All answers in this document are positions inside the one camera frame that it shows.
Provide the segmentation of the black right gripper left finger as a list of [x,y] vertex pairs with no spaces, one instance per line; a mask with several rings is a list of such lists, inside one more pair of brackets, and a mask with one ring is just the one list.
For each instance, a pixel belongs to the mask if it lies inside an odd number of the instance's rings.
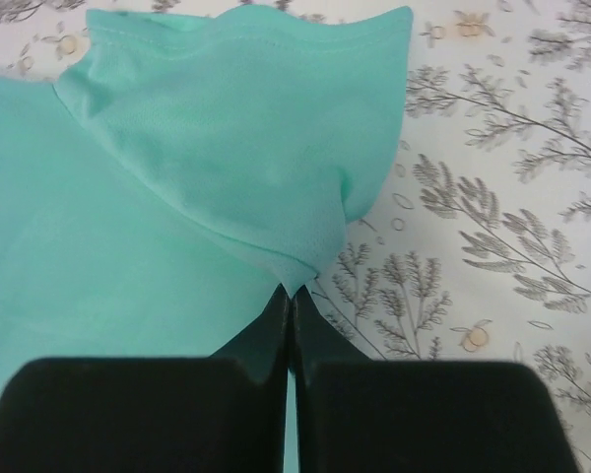
[[290,300],[206,358],[44,358],[0,397],[0,472],[279,472]]

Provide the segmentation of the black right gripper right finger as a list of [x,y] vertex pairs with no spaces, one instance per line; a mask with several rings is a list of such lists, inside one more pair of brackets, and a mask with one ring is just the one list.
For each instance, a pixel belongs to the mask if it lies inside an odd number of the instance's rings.
[[377,361],[319,313],[290,316],[303,472],[573,472],[548,389],[509,362]]

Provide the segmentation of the teal green t-shirt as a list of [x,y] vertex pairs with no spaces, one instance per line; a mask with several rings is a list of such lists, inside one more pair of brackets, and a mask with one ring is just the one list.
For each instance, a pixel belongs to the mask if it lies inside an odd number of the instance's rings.
[[52,357],[190,357],[333,264],[398,148],[413,13],[91,10],[0,76],[0,395]]

